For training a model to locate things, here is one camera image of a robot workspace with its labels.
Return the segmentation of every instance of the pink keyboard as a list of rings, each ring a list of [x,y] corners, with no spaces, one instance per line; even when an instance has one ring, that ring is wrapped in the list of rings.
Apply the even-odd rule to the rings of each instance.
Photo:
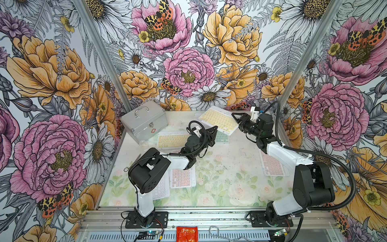
[[[174,169],[170,174],[170,187],[194,187],[196,186],[195,176],[195,166],[191,167],[189,170]]]

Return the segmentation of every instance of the butterfly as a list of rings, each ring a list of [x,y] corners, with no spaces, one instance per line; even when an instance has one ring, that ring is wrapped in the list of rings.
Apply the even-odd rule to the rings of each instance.
[[[176,95],[182,91],[180,87],[175,87],[171,84],[171,82],[166,79],[165,77],[161,81],[160,86],[164,89],[167,89],[167,92],[171,93],[172,95]]]
[[[309,98],[302,104],[302,121],[306,124],[312,124],[312,117],[310,116],[310,108],[312,107],[312,99]]]
[[[173,10],[169,7],[168,0],[160,0],[159,10],[156,15],[150,15],[146,17],[145,23],[148,26],[153,26],[154,30],[162,30],[164,24],[167,24],[167,20],[171,20],[173,17]]]
[[[71,182],[63,191],[55,197],[47,197],[38,202],[38,208],[43,212],[43,218],[50,218],[58,210],[62,209],[62,206],[70,204],[74,194],[74,184]]]
[[[364,33],[360,31],[351,31],[348,33],[348,49],[351,51],[356,51],[360,46],[363,48],[366,45],[376,45],[384,39],[386,33],[384,32],[387,29],[387,17],[380,20],[375,26],[370,30],[366,30]]]

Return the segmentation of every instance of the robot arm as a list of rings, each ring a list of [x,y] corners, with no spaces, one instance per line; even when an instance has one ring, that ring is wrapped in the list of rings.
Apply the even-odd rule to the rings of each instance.
[[[285,149],[276,141],[273,133],[272,115],[259,114],[259,108],[252,107],[252,115],[233,113],[239,129],[256,137],[256,144],[264,153],[276,158],[290,170],[295,171],[293,192],[286,197],[270,202],[266,208],[266,221],[275,224],[282,216],[307,209],[311,206],[330,203],[335,200],[330,171],[326,164],[313,162],[298,153]]]
[[[185,146],[177,154],[165,154],[156,148],[150,148],[128,170],[130,182],[137,193],[136,220],[142,227],[151,225],[154,218],[153,189],[167,172],[172,169],[186,170],[196,162],[196,157],[208,146],[215,144],[217,126],[209,129],[190,128],[191,133]]]

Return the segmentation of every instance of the red packet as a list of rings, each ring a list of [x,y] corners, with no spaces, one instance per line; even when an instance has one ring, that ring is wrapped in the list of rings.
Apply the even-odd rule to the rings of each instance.
[[[198,233],[197,227],[177,227],[176,242],[197,242]]]

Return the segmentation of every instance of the red wire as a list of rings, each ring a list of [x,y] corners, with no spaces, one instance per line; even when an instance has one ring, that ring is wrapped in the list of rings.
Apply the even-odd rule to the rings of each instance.
[[[289,228],[289,230],[290,230],[290,224],[288,223],[288,220],[285,219],[285,221],[286,221],[286,223],[288,224],[288,228]]]

